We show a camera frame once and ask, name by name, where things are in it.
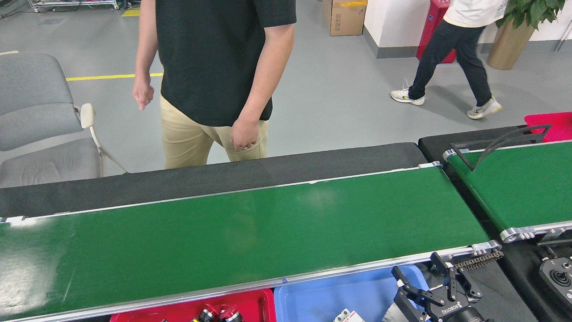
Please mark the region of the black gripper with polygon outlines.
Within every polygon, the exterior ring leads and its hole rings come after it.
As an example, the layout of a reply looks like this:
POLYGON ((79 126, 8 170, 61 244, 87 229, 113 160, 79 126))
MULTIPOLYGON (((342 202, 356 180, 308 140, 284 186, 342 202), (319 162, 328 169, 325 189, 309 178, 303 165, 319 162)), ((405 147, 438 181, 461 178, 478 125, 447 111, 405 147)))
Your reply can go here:
POLYGON ((460 295, 467 299, 458 298, 457 301, 445 301, 441 305, 441 298, 433 294, 441 288, 440 285, 428 291, 412 286, 398 266, 394 266, 391 273, 398 281, 398 293, 394 303, 409 321, 432 322, 484 322, 485 318, 472 302, 479 301, 484 293, 476 285, 468 271, 475 265, 473 260, 452 265, 433 252, 430 256, 432 264, 444 278, 444 285, 449 287, 447 298, 456 300, 460 295))

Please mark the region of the person's left hand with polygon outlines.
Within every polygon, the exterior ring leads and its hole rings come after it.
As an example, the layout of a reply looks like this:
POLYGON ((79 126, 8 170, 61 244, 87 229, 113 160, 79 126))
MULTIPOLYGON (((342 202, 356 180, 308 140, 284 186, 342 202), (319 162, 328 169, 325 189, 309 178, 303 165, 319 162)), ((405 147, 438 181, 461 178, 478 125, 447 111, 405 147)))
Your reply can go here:
POLYGON ((253 147, 259 137, 259 120, 239 117, 231 127, 230 140, 236 151, 243 151, 253 147))

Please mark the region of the person's right hand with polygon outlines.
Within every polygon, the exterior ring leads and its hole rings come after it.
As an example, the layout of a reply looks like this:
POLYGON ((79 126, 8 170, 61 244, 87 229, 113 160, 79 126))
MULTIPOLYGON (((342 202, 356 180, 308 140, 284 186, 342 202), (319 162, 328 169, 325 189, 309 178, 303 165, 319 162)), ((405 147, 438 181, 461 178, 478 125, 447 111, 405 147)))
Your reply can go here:
POLYGON ((131 95, 137 102, 139 110, 145 110, 147 105, 153 100, 154 94, 155 89, 151 86, 151 75, 135 76, 131 95))

